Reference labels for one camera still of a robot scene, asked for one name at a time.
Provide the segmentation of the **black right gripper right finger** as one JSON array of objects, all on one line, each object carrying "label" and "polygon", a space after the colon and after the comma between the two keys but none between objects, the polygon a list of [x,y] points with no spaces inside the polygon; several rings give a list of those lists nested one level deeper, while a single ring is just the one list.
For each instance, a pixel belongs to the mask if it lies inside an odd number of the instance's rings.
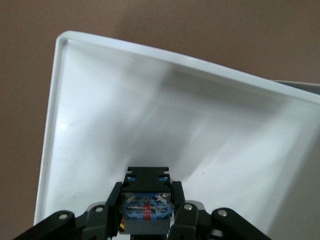
[{"label": "black right gripper right finger", "polygon": [[180,181],[171,185],[176,210],[169,240],[272,240],[234,210],[208,213],[201,203],[186,201]]}]

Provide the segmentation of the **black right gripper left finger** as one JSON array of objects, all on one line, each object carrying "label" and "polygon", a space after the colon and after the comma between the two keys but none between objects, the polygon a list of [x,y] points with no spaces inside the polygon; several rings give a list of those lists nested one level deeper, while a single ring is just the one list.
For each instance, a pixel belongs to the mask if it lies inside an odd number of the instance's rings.
[{"label": "black right gripper left finger", "polygon": [[14,240],[108,240],[117,235],[121,217],[122,183],[116,182],[105,203],[95,203],[76,217],[68,210],[57,211]]}]

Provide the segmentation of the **green push button switch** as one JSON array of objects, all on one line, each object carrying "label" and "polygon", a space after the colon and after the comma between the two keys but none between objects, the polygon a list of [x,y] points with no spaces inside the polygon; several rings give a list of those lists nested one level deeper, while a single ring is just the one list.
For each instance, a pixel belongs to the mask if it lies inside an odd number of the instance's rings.
[{"label": "green push button switch", "polygon": [[167,235],[174,211],[167,167],[129,167],[121,186],[120,212],[127,235]]}]

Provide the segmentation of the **white plastic drawer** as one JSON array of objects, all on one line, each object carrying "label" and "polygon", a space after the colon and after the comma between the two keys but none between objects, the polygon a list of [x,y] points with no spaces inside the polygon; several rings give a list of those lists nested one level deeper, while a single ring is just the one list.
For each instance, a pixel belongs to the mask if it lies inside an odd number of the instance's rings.
[{"label": "white plastic drawer", "polygon": [[320,240],[320,94],[88,33],[57,37],[34,222],[82,214],[128,167],[273,240]]}]

